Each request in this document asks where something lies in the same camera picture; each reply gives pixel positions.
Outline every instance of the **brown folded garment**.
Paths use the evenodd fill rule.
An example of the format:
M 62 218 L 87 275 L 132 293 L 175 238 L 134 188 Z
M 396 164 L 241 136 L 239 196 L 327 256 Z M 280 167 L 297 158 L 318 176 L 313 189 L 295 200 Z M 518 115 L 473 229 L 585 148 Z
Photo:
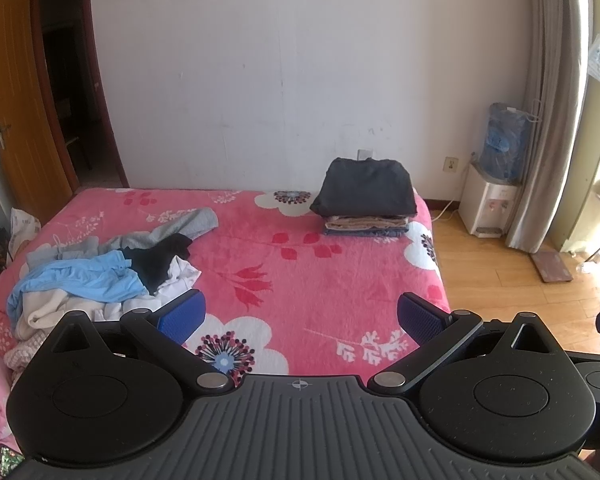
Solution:
M 407 216 L 329 216 L 324 227 L 331 231 L 362 231 L 364 229 L 400 229 L 409 225 Z

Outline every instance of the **electrical socket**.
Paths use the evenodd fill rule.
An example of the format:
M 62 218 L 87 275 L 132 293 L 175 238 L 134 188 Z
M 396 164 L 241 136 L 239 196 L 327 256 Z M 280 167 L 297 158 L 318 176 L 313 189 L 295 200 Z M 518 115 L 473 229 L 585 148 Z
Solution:
M 445 167 L 442 171 L 445 173 L 456 173 L 458 171 L 459 160 L 454 156 L 448 156 L 445 159 Z
M 374 158 L 374 150 L 358 150 L 358 160 Z

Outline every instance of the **bed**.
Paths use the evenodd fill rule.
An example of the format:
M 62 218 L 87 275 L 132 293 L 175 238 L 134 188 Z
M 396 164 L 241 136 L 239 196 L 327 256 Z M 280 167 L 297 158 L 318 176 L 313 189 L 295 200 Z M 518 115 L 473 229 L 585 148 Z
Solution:
M 448 311 L 431 237 L 418 215 L 404 238 L 327 237 L 308 192 L 88 189 L 40 231 L 0 277 L 0 355 L 12 348 L 5 305 L 41 246 L 148 231 L 208 206 L 219 228 L 195 240 L 204 324 L 186 347 L 223 372 L 358 374 L 363 381 L 416 348 L 396 319 L 411 291 Z M 228 344 L 239 339 L 242 345 Z

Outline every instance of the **pile of clothes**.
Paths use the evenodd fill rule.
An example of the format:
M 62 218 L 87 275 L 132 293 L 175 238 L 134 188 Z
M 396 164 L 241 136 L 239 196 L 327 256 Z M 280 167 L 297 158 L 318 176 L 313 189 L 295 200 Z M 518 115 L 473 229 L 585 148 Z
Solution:
M 395 160 L 334 160 L 311 210 L 324 218 L 324 233 L 401 237 L 417 215 L 411 177 Z
M 191 289 L 201 272 L 187 261 L 189 246 L 216 227 L 216 214 L 203 208 L 151 232 L 104 244 L 89 237 L 27 254 L 29 273 L 7 300 L 11 331 L 20 341 L 4 356 L 14 380 L 68 311 L 81 310 L 92 321 L 117 321 L 135 308 L 155 312 Z

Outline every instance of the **light blue shirt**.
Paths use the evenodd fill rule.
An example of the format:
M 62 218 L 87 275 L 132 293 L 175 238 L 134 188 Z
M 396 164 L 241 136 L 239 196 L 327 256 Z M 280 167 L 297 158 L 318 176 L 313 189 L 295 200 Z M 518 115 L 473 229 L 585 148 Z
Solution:
M 13 287 L 7 300 L 11 329 L 22 315 L 22 295 L 59 288 L 87 300 L 119 303 L 148 291 L 131 270 L 122 251 L 111 251 L 90 260 L 59 260 L 32 270 Z

